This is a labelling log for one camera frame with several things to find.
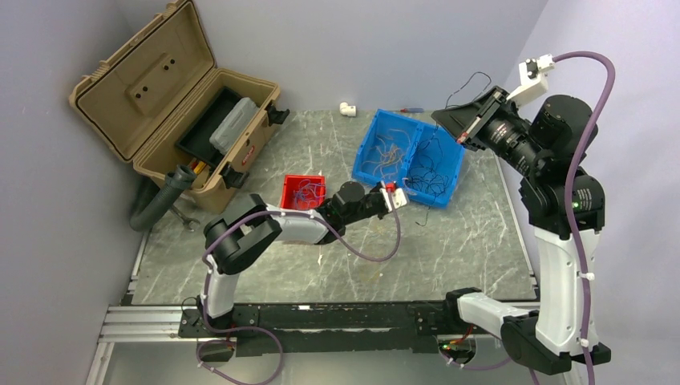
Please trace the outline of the blue divided plastic bin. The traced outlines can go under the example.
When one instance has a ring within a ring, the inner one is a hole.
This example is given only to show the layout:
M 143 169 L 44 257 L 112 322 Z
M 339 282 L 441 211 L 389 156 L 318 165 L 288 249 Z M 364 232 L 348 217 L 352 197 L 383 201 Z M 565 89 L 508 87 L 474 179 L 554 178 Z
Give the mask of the blue divided plastic bin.
M 359 145 L 352 177 L 364 184 L 395 181 L 411 201 L 445 208 L 464 150 L 439 125 L 378 109 Z

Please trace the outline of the red plastic bin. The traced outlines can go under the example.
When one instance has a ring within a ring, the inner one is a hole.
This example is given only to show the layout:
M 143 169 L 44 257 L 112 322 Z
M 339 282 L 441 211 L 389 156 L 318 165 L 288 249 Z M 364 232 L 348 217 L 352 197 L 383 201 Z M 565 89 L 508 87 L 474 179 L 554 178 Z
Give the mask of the red plastic bin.
M 283 180 L 282 209 L 309 210 L 326 199 L 326 178 L 319 175 L 286 174 Z

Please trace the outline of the white pipe elbow fitting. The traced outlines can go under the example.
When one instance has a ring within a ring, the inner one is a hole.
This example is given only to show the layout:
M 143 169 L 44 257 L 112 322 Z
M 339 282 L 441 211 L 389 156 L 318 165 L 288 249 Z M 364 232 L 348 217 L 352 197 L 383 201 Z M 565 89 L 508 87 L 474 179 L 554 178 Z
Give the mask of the white pipe elbow fitting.
M 357 115 L 357 108 L 355 105 L 350 105 L 347 102 L 341 102 L 338 105 L 338 110 L 342 116 L 355 117 Z

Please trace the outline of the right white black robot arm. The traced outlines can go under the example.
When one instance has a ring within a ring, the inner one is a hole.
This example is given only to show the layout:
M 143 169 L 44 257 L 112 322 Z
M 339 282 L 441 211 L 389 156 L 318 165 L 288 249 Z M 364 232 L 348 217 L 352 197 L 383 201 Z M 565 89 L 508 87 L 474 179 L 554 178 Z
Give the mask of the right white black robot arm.
M 593 280 L 593 252 L 605 224 L 605 191 L 597 179 L 570 164 L 585 154 L 577 145 L 592 114 L 584 101 L 551 95 L 533 120 L 520 117 L 508 93 L 494 87 L 478 99 L 439 109 L 432 119 L 464 148 L 488 149 L 522 177 L 520 197 L 540 252 L 540 307 L 522 310 L 488 297 L 480 289 L 446 294 L 442 322 L 460 333 L 478 326 L 499 338 L 508 356 L 545 375 L 569 371 L 573 363 L 607 363 L 585 314 L 583 288 Z

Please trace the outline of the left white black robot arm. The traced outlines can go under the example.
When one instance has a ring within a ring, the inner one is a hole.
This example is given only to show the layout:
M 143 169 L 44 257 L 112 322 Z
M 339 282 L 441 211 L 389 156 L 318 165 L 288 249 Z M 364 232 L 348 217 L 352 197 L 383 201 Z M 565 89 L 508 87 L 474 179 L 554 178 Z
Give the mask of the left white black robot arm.
M 379 182 L 366 191 L 348 181 L 318 207 L 283 209 L 250 194 L 244 204 L 226 209 L 204 227 L 206 279 L 197 304 L 199 327 L 209 336 L 223 335 L 230 326 L 237 282 L 242 272 L 276 241 L 327 245 L 342 241 L 349 225 L 396 217 L 408 205 L 406 192 L 396 183 Z

